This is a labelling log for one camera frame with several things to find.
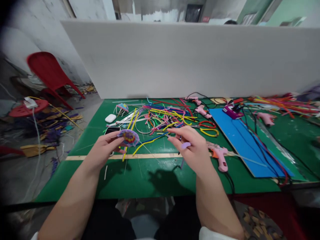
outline person's left hand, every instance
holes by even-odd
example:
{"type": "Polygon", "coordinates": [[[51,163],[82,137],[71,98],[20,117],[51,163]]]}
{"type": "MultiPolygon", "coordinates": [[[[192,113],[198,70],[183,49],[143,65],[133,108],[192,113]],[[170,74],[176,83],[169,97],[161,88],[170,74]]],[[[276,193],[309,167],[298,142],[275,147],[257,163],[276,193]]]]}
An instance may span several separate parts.
{"type": "Polygon", "coordinates": [[[90,170],[100,171],[113,151],[122,154],[126,153],[125,150],[119,148],[119,146],[127,146],[122,144],[123,137],[116,138],[119,133],[120,131],[111,132],[98,138],[83,161],[86,167],[90,168],[90,170]]]}

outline hand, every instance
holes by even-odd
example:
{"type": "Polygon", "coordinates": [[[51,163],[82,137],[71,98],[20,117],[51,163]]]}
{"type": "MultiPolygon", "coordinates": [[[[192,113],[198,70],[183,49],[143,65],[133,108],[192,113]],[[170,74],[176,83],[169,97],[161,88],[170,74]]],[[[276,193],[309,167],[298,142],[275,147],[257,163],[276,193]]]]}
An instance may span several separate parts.
{"type": "Polygon", "coordinates": [[[177,148],[188,166],[197,174],[202,174],[208,168],[213,168],[209,154],[208,146],[204,137],[190,126],[182,128],[170,128],[168,132],[175,133],[175,137],[169,137],[168,140],[177,148]],[[191,146],[182,149],[181,145],[190,142],[191,146]]]}
{"type": "Polygon", "coordinates": [[[83,161],[86,168],[100,171],[113,151],[122,154],[126,153],[125,150],[119,148],[119,146],[127,146],[122,144],[123,137],[116,138],[119,133],[120,131],[111,132],[98,138],[83,161]]]}

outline green cutting mat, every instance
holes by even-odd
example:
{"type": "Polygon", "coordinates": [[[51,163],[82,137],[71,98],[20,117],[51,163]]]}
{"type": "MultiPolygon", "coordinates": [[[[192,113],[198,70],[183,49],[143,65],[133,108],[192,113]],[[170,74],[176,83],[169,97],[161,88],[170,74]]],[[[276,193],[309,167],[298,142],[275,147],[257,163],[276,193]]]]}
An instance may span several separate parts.
{"type": "MultiPolygon", "coordinates": [[[[171,99],[162,99],[166,102],[175,103],[171,99]]],[[[88,124],[84,133],[78,140],[69,156],[87,155],[95,143],[97,138],[102,135],[106,129],[105,117],[113,110],[117,103],[112,101],[120,101],[118,99],[105,99],[100,108],[88,124]]],[[[147,103],[145,99],[140,99],[134,103],[147,103]]],[[[191,109],[195,108],[193,103],[190,103],[191,109]]],[[[134,106],[130,106],[129,110],[134,110],[134,106]]],[[[297,117],[291,119],[289,116],[278,117],[275,120],[276,125],[271,127],[272,133],[289,149],[294,151],[305,163],[320,175],[319,151],[310,145],[310,142],[316,136],[320,136],[320,128],[305,122],[297,117]]],[[[137,127],[141,131],[146,130],[143,121],[139,122],[137,127]]],[[[208,141],[219,144],[221,147],[226,147],[232,151],[232,147],[225,139],[221,131],[217,138],[208,137],[202,133],[208,141]]],[[[154,138],[157,135],[149,136],[140,134],[141,141],[154,138]]],[[[176,153],[178,152],[174,146],[167,141],[166,137],[160,138],[153,143],[147,144],[146,147],[152,153],[176,153]]],[[[129,148],[128,154],[132,154],[135,148],[129,148]]],[[[149,154],[144,148],[140,148],[138,154],[149,154]]],[[[184,165],[181,170],[182,158],[177,160],[173,158],[159,159],[160,163],[152,159],[129,159],[122,162],[121,160],[109,160],[107,177],[104,181],[104,170],[100,174],[98,184],[97,198],[142,198],[142,197],[159,197],[159,196],[179,196],[195,193],[195,173],[184,165]]],[[[256,179],[246,169],[245,165],[238,157],[226,157],[229,168],[229,173],[235,184],[236,193],[257,193],[257,192],[275,192],[280,191],[279,187],[271,179],[256,179]]],[[[306,168],[304,168],[298,160],[300,172],[309,181],[318,181],[306,168]]],[[[37,202],[57,201],[64,189],[66,188],[71,176],[81,164],[82,161],[64,161],[56,170],[56,173],[49,180],[41,193],[38,195],[37,202]]],[[[230,194],[231,187],[228,179],[224,174],[218,171],[217,160],[212,159],[213,166],[216,168],[225,191],[230,194]]]]}

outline forearm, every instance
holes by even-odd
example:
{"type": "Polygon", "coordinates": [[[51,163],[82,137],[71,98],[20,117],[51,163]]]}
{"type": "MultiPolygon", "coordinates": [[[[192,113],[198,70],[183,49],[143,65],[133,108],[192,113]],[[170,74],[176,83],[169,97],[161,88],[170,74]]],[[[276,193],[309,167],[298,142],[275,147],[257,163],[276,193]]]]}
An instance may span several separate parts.
{"type": "Polygon", "coordinates": [[[91,213],[98,180],[99,171],[88,171],[83,162],[42,225],[38,239],[80,239],[91,213]]]}
{"type": "Polygon", "coordinates": [[[236,239],[243,239],[242,226],[214,167],[197,175],[197,212],[202,226],[236,239]]]}

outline smartphone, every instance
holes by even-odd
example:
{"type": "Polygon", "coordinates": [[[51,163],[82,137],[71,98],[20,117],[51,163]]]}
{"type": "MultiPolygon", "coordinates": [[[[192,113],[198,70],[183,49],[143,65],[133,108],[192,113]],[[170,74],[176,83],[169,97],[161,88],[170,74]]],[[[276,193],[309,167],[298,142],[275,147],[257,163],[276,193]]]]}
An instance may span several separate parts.
{"type": "Polygon", "coordinates": [[[120,127],[108,127],[104,135],[106,135],[106,134],[108,134],[108,133],[111,133],[111,132],[120,131],[120,130],[121,130],[120,127]]]}

